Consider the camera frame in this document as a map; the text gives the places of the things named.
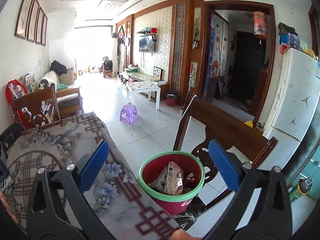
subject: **hanging lantern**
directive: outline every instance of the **hanging lantern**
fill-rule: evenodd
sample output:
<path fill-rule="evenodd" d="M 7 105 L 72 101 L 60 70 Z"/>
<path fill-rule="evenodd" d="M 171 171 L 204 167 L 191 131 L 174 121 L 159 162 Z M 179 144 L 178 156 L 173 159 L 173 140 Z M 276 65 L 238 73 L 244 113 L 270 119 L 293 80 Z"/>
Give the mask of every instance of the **hanging lantern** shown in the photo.
<path fill-rule="evenodd" d="M 254 36 L 261 40 L 267 39 L 267 21 L 266 15 L 262 12 L 253 13 Z"/>

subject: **white refrigerator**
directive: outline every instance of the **white refrigerator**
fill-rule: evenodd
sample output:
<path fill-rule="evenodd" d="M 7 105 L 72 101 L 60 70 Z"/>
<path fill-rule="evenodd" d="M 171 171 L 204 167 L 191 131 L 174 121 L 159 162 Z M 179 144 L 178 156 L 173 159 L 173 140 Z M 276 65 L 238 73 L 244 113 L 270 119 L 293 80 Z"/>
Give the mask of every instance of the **white refrigerator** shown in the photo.
<path fill-rule="evenodd" d="M 259 167 L 283 168 L 298 148 L 316 110 L 320 95 L 320 62 L 289 49 L 284 54 L 280 81 L 263 135 L 279 141 Z"/>

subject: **green bucket rim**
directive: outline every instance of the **green bucket rim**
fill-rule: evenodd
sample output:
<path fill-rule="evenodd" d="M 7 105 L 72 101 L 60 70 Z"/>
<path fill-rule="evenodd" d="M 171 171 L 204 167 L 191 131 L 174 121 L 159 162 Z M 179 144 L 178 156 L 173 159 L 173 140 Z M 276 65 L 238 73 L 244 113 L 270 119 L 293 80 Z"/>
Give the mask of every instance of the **green bucket rim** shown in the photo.
<path fill-rule="evenodd" d="M 186 194 L 183 194 L 183 195 L 177 195 L 177 196 L 174 196 L 174 195 L 165 195 L 165 194 L 161 194 L 159 192 L 156 192 L 154 191 L 153 189 L 151 189 L 143 180 L 142 178 L 142 171 L 144 169 L 144 167 L 151 161 L 153 161 L 154 159 L 158 158 L 158 157 L 161 157 L 161 156 L 164 156 L 164 155 L 169 155 L 169 154 L 181 154 L 181 155 L 186 155 L 190 158 L 192 158 L 193 160 L 195 160 L 200 169 L 201 169 L 201 180 L 198 184 L 198 186 L 196 186 L 195 189 L 191 190 L 190 192 L 186 193 Z M 156 156 L 153 156 L 152 158 L 146 160 L 143 165 L 140 167 L 140 170 L 139 170 L 139 175 L 138 175 L 138 178 L 139 178 L 139 184 L 140 186 L 144 189 L 145 192 L 147 192 L 150 196 L 156 198 L 156 199 L 160 199 L 160 200 L 163 200 L 163 201 L 167 201 L 167 202 L 182 202 L 182 201 L 186 201 L 188 199 L 191 199 L 193 198 L 195 195 L 197 195 L 199 193 L 199 191 L 202 189 L 203 187 L 203 184 L 204 184 L 204 176 L 205 176 L 205 172 L 204 172 L 204 167 L 201 163 L 201 161 L 193 156 L 192 154 L 190 153 L 186 153 L 186 152 L 181 152 L 181 151 L 172 151 L 172 152 L 165 152 L 165 153 L 160 153 Z"/>

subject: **purple plastic stool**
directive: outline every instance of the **purple plastic stool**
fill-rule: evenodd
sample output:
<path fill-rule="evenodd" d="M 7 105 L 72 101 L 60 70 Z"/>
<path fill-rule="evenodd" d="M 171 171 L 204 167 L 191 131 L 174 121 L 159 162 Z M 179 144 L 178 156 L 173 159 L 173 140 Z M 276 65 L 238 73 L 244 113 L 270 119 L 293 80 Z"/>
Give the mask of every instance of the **purple plastic stool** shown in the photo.
<path fill-rule="evenodd" d="M 136 120 L 138 117 L 139 116 L 135 105 L 127 103 L 126 105 L 122 106 L 120 112 L 120 121 L 125 120 L 128 123 L 133 123 L 133 121 Z"/>

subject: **black door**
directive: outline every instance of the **black door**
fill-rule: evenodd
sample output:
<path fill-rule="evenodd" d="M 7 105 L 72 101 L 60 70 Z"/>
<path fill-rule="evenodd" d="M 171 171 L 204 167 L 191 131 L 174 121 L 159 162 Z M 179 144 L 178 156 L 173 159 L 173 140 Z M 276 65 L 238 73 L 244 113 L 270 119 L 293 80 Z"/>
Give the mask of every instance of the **black door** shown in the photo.
<path fill-rule="evenodd" d="M 230 96 L 240 102 L 252 99 L 259 70 L 264 65 L 266 41 L 253 33 L 237 32 L 235 62 L 230 81 Z"/>

